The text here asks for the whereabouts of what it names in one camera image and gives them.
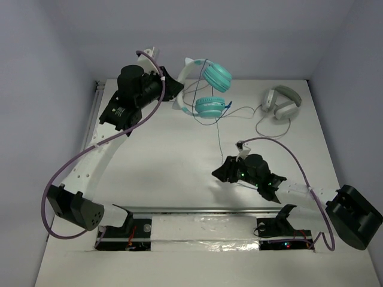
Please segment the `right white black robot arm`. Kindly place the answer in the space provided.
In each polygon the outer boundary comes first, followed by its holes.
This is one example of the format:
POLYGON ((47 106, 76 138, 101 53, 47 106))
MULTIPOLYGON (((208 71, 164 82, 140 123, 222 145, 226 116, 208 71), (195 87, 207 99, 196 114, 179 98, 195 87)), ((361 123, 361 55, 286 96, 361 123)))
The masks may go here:
POLYGON ((272 173, 258 154, 228 156, 212 175, 231 184, 244 181, 255 187, 263 199, 283 205, 280 213, 265 223, 265 232, 271 237, 289 235, 297 229, 297 219, 289 214, 295 207, 318 211, 331 237, 338 236, 361 251, 382 225, 382 214, 354 187, 320 190, 307 183, 298 184, 272 173))

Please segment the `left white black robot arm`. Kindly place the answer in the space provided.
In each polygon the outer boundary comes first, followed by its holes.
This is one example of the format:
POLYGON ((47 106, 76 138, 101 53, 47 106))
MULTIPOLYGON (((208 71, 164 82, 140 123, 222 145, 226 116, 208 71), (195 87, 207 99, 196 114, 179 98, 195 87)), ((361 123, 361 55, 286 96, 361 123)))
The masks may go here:
POLYGON ((117 90, 99 118, 95 137, 88 147, 65 163, 49 180, 41 200, 41 217, 48 233, 62 240, 80 237, 100 225, 109 225, 120 236, 133 228, 132 213, 122 207, 105 206, 94 202, 99 178, 120 145, 133 130, 147 122, 162 102, 177 98, 183 92, 187 77, 182 69, 172 78, 165 67, 145 72, 139 65, 121 69, 117 90), (70 174, 58 186, 54 180, 68 166, 75 163, 70 174), (82 229, 75 236, 55 233, 45 215, 45 204, 50 203, 56 216, 82 229))

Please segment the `grey white headphones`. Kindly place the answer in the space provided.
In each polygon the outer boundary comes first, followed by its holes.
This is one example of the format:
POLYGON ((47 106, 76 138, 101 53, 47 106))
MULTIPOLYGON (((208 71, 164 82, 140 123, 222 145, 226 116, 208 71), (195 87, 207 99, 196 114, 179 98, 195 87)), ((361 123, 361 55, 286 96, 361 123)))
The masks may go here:
POLYGON ((262 111, 273 112, 276 120, 287 120, 296 114, 302 105, 300 95, 287 86, 275 86, 267 90, 261 105, 262 111))

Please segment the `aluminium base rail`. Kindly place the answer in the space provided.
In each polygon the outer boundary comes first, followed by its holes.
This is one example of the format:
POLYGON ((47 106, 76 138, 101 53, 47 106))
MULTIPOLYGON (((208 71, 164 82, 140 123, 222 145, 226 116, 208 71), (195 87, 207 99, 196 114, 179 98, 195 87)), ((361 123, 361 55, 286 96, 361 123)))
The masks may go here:
POLYGON ((314 235, 292 227, 289 211, 145 210, 134 214, 129 231, 101 227, 97 251, 310 250, 314 235))

